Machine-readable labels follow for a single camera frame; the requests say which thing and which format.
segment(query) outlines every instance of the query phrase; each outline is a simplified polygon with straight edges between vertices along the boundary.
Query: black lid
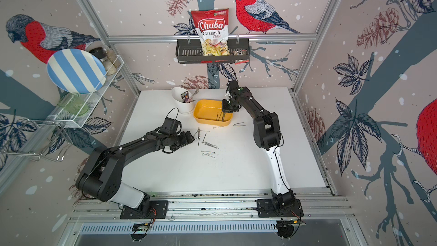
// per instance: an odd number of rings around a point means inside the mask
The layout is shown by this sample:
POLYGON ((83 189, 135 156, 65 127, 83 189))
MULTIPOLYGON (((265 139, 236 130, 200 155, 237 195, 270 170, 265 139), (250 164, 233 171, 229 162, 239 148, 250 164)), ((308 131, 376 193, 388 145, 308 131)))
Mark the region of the black lid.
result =
POLYGON ((106 57, 105 51, 102 47, 96 47, 90 50, 90 53, 99 59, 103 59, 106 57))

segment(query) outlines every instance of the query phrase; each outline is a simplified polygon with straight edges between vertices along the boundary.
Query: white tabletop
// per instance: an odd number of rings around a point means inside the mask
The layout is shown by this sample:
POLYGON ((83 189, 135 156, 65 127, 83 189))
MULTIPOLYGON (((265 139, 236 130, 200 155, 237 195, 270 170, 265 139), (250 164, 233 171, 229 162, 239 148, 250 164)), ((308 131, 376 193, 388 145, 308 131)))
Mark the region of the white tabletop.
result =
MULTIPOLYGON (((298 113, 287 88, 253 88, 254 98, 262 107, 276 112, 285 143, 281 158, 285 175, 292 188, 325 187, 320 170, 309 146, 298 113)), ((200 90, 195 100, 221 100, 225 89, 200 90)), ((142 91, 129 120, 121 143, 138 139, 161 126, 167 113, 175 107, 171 90, 142 91)), ((175 117, 174 110, 169 117, 175 117)), ((242 108, 233 113, 226 127, 197 123, 192 114, 179 114, 183 131, 207 132, 205 141, 198 140, 173 154, 156 151, 142 156, 123 169, 122 181, 144 192, 173 193, 249 193, 270 189, 270 165, 263 149, 254 142, 252 118, 242 108), (246 126, 233 126, 245 122, 246 126), (201 151, 215 151, 216 158, 202 156, 201 151)))

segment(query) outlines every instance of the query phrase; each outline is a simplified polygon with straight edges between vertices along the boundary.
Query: metal vent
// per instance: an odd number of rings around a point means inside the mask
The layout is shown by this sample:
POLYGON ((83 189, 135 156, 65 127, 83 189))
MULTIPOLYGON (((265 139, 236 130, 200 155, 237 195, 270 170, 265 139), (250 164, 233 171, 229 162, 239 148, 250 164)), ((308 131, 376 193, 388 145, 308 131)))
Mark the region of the metal vent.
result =
MULTIPOLYGON (((131 234, 134 223, 137 222, 84 223, 80 234, 131 234)), ((149 234, 225 232, 277 232, 276 221, 157 221, 148 231, 149 234)))

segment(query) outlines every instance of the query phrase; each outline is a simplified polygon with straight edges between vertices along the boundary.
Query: blue and white striped plate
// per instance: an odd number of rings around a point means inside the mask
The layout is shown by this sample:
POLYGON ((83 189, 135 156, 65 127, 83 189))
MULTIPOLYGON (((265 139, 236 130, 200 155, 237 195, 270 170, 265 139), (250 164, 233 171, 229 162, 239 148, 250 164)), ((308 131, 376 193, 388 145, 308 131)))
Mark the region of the blue and white striped plate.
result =
POLYGON ((106 81, 100 60, 78 49, 55 52, 48 60, 47 72, 55 85, 68 92, 92 93, 106 81))

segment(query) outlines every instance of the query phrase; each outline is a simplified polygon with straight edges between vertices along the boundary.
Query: green cup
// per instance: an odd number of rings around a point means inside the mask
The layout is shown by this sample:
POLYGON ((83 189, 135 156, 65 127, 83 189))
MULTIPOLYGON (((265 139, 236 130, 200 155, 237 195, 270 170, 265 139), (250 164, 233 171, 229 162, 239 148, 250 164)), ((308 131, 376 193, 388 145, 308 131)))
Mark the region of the green cup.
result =
POLYGON ((58 102, 58 106, 76 116, 82 116, 90 110, 90 107, 77 93, 68 93, 67 95, 62 96, 58 102))

